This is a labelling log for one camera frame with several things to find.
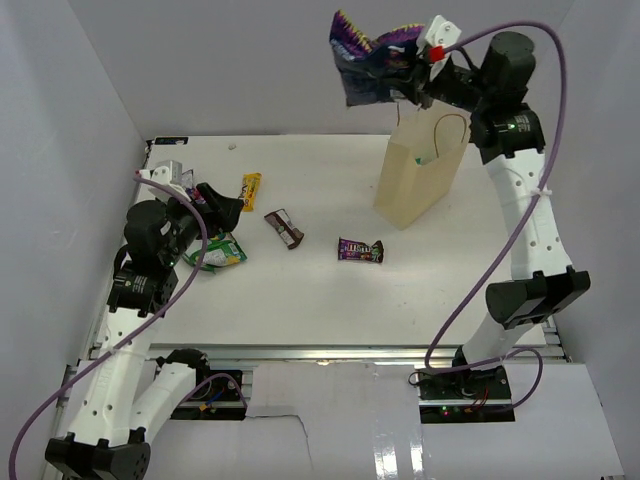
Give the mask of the large blue purple snack bag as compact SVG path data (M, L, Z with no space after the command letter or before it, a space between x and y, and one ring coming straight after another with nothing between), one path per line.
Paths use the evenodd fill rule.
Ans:
M371 38L344 11L334 13L329 44L348 107L413 104L412 78L420 72L416 40L423 28L411 23Z

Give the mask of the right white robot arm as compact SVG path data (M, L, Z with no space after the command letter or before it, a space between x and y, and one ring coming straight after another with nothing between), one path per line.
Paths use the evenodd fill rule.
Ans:
M487 314L461 345L448 368L453 390L472 399L484 391L484 370L518 353L516 343L534 326L559 313L589 290L587 271L577 270L556 225L548 178L559 147L546 145L540 119L525 102L536 66L533 41L497 27L480 68L456 67L449 54L462 42L418 44L422 90L470 112L470 140L480 152L496 190L508 239L444 325L450 327L479 292Z

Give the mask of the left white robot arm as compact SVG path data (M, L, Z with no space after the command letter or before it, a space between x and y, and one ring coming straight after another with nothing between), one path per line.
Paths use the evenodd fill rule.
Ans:
M242 210L241 200L206 183L196 187L200 201L175 187L149 187L154 199L126 214L105 336L85 398L67 433L46 447L46 461L66 479L143 478L151 443L174 410L229 377L213 371L203 352L178 349L158 359L155 379L137 391L158 323L186 290L175 272L178 260L195 241L231 232Z

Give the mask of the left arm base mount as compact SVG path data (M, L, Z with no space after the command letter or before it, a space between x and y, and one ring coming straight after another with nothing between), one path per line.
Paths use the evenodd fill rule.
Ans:
M241 370L216 370L210 366L205 353L192 349L178 349L167 357L158 358L159 367L180 363L195 370L198 389L171 415L173 420L243 420L246 406Z

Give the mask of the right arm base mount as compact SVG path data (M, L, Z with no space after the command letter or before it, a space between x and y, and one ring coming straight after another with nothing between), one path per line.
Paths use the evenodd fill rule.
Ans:
M503 367L441 375L417 370L409 375L408 383L418 390L423 425L515 421L512 393Z

